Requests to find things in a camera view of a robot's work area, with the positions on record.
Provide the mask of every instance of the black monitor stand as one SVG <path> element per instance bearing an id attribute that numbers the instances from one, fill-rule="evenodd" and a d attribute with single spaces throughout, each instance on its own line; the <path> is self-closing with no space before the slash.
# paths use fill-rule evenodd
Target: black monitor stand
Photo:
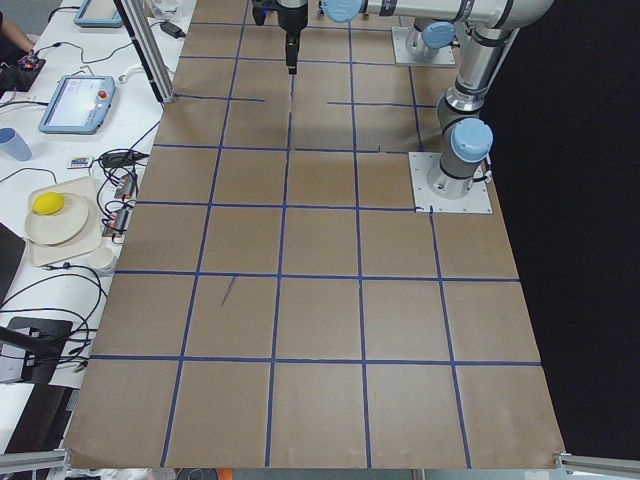
<path id="1" fill-rule="evenodd" d="M 73 323 L 66 320 L 14 317 L 8 328 L 0 327 L 0 343 L 13 345 L 35 356 L 33 365 L 25 365 L 22 380 L 29 383 L 49 383 L 60 360 Z M 32 328 L 39 336 L 32 337 L 15 330 Z"/>

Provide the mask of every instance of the person's arm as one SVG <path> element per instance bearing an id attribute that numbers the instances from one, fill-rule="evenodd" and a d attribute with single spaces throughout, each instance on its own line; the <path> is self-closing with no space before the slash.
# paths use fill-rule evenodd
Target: person's arm
<path id="1" fill-rule="evenodd" d="M 29 40 L 29 37 L 8 18 L 2 19 L 2 25 L 0 26 L 2 34 L 13 42 L 13 44 L 20 50 L 28 52 L 34 46 L 34 43 Z"/>

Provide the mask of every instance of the white table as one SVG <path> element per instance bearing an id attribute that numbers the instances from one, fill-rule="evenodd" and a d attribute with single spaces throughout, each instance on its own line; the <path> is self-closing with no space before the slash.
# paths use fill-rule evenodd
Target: white table
<path id="1" fill-rule="evenodd" d="M 188 30 L 191 14 L 196 0 L 184 0 L 182 16 L 176 23 L 185 32 Z M 62 6 L 79 6 L 80 0 L 65 0 Z M 38 40 L 36 49 L 65 41 L 82 46 L 85 50 L 85 60 L 91 61 L 108 56 L 114 49 L 130 42 L 124 27 L 118 29 L 80 28 L 73 23 L 75 11 L 57 12 L 46 30 Z M 152 31 L 165 61 L 165 65 L 174 71 L 178 63 L 183 39 L 174 39 L 163 33 L 158 26 Z M 13 100 L 36 100 L 48 102 L 56 88 L 57 82 L 63 75 L 70 75 L 80 70 L 80 50 L 69 45 L 43 50 L 41 58 L 47 63 L 29 92 L 18 93 Z M 118 51 L 109 60 L 91 64 L 95 75 L 110 75 L 117 79 L 127 68 L 139 64 L 140 60 L 133 46 Z M 11 99 L 11 92 L 5 93 L 2 103 Z M 104 124 L 94 135 L 47 135 L 38 131 L 38 123 L 44 113 L 42 106 L 16 105 L 0 109 L 0 127 L 13 127 L 31 147 L 33 156 L 27 162 L 11 159 L 6 154 L 0 154 L 0 178 L 24 167 L 46 168 L 55 172 L 58 182 L 73 180 L 87 175 L 87 170 L 67 169 L 68 159 L 101 153 L 114 148 L 129 148 L 150 127 L 160 120 L 162 107 L 157 102 L 151 87 L 142 72 L 128 77 L 125 83 L 117 83 L 117 93 Z M 155 130 L 147 135 L 137 146 L 136 150 L 149 153 L 153 144 Z M 102 173 L 95 169 L 97 177 Z M 27 214 L 27 197 L 29 193 L 41 187 L 53 184 L 53 178 L 46 172 L 27 171 L 19 173 L 6 182 L 0 183 L 0 221 L 18 235 L 25 236 L 24 219 Z M 102 204 L 113 198 L 114 189 L 109 185 L 102 194 Z M 103 241 L 111 246 L 116 255 L 119 247 L 111 241 Z M 88 255 L 72 259 L 79 265 L 88 264 Z M 87 274 L 88 272 L 72 271 Z M 16 275 L 9 295 L 40 279 L 58 272 L 48 272 L 34 267 L 23 258 L 20 270 Z M 108 291 L 111 279 L 102 278 L 103 286 Z M 6 308 L 56 307 L 65 308 L 79 313 L 88 313 L 97 298 L 97 289 L 89 282 L 79 278 L 65 277 L 36 287 L 17 297 Z M 89 321 L 91 328 L 97 328 L 102 315 L 104 301 L 98 311 Z M 0 325 L 6 326 L 9 320 L 18 314 L 0 313 Z M 26 316 L 74 320 L 69 315 L 30 312 Z M 65 352 L 76 345 L 68 344 Z M 86 356 L 91 351 L 89 346 L 83 352 Z M 79 388 L 82 384 L 83 372 L 74 372 L 74 365 L 60 367 L 51 381 L 54 385 L 64 385 Z M 15 426 L 22 414 L 25 403 L 33 386 L 29 384 L 0 385 L 0 453 L 6 450 L 7 444 Z"/>

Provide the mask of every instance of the yellow lemon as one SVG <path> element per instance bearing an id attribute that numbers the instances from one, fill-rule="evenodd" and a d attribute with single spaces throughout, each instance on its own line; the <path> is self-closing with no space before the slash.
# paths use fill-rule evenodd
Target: yellow lemon
<path id="1" fill-rule="evenodd" d="M 40 215 L 51 215 L 64 207 L 64 197 L 59 193 L 47 192 L 33 201 L 33 211 Z"/>

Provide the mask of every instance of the black backdrop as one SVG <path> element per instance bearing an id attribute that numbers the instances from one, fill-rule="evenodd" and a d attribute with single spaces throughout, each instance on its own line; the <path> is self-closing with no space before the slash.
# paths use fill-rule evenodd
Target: black backdrop
<path id="1" fill-rule="evenodd" d="M 640 2 L 556 0 L 520 32 L 482 115 L 576 455 L 640 459 L 639 85 Z"/>

